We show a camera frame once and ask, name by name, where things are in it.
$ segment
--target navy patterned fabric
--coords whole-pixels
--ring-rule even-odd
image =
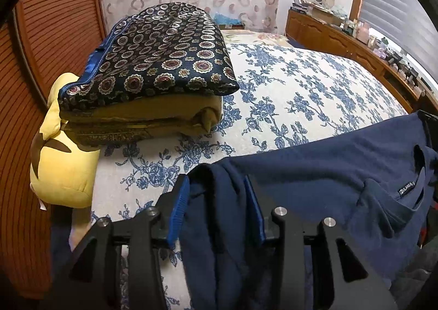
[[[222,34],[190,4],[162,4],[121,20],[59,94],[61,110],[89,109],[165,93],[225,96],[239,84]]]

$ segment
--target yellow plush toy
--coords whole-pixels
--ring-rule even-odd
[[[53,84],[49,111],[32,140],[30,182],[46,203],[83,208],[91,205],[99,149],[73,143],[62,131],[67,121],[59,117],[58,92],[79,79],[64,73]]]

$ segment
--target window blind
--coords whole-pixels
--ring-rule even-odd
[[[401,46],[438,82],[438,32],[418,0],[363,0],[359,19]]]

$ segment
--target bed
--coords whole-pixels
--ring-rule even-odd
[[[171,190],[179,173],[199,163],[292,147],[406,114],[354,61],[293,48],[284,36],[249,31],[223,35],[240,91],[223,98],[221,122],[198,138],[180,135],[103,148],[92,220],[133,217]],[[86,230],[81,227],[77,234]],[[181,259],[178,243],[172,251],[160,253],[163,289],[171,309],[191,309]],[[123,264],[122,309],[127,309],[126,259]]]

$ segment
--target wooden wardrobe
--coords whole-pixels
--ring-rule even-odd
[[[29,187],[32,138],[55,79],[105,38],[100,0],[20,0],[0,28],[0,267],[17,291],[50,286],[50,207]]]

